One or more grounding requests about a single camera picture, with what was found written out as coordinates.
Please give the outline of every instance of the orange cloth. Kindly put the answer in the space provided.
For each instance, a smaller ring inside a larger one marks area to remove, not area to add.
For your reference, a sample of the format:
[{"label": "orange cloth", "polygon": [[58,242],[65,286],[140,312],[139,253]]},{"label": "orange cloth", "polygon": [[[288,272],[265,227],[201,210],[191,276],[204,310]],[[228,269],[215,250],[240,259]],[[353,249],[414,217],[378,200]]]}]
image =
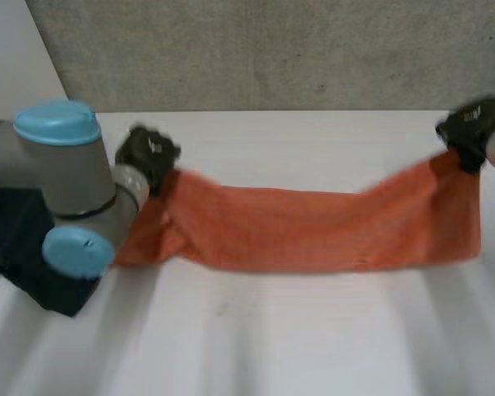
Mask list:
[{"label": "orange cloth", "polygon": [[115,264],[182,255],[228,271],[373,271],[479,251],[479,175],[449,151],[358,194],[228,187],[175,170]]}]

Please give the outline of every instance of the gray robot arm segment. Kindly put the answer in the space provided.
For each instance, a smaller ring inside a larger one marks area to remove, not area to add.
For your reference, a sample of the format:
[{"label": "gray robot arm segment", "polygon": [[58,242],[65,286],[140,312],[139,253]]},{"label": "gray robot arm segment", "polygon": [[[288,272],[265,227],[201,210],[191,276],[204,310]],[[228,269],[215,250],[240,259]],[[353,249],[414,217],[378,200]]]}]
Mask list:
[{"label": "gray robot arm segment", "polygon": [[[111,169],[99,125],[86,105],[35,106],[19,113],[14,124],[0,121],[0,186],[41,189],[55,223],[43,256],[66,276],[102,274],[149,190],[158,187],[179,155],[170,139],[138,129]],[[169,143],[171,149],[158,151],[152,141]]]}]

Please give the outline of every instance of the blue joint cap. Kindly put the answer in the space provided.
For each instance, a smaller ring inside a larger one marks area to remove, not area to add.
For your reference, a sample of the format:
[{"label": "blue joint cap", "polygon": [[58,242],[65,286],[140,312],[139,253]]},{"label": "blue joint cap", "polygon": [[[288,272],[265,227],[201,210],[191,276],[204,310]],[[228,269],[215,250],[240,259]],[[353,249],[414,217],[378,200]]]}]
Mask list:
[{"label": "blue joint cap", "polygon": [[83,227],[63,225],[46,234],[42,256],[56,271],[75,278],[97,278],[116,256],[104,237]]},{"label": "blue joint cap", "polygon": [[79,146],[101,138],[92,108],[80,101],[48,101],[20,111],[13,122],[24,139],[50,146]]}]

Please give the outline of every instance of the black cloth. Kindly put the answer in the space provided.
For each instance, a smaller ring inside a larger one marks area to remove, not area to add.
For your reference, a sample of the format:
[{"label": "black cloth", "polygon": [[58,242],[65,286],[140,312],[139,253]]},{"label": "black cloth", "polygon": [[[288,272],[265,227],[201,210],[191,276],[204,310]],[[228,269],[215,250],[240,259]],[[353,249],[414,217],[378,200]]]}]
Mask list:
[{"label": "black cloth", "polygon": [[72,317],[99,278],[69,278],[45,262],[42,243],[53,227],[39,190],[0,189],[0,273],[42,308]]}]

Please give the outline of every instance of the cloth fold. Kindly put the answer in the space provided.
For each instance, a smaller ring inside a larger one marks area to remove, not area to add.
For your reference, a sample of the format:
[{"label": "cloth fold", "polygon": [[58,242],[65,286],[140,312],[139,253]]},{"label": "cloth fold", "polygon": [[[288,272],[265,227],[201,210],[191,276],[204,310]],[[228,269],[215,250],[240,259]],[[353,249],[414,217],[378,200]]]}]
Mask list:
[{"label": "cloth fold", "polygon": [[226,271],[374,271],[457,262],[480,251],[479,175],[441,153],[361,193],[221,186],[175,169],[116,265],[174,255]]}]

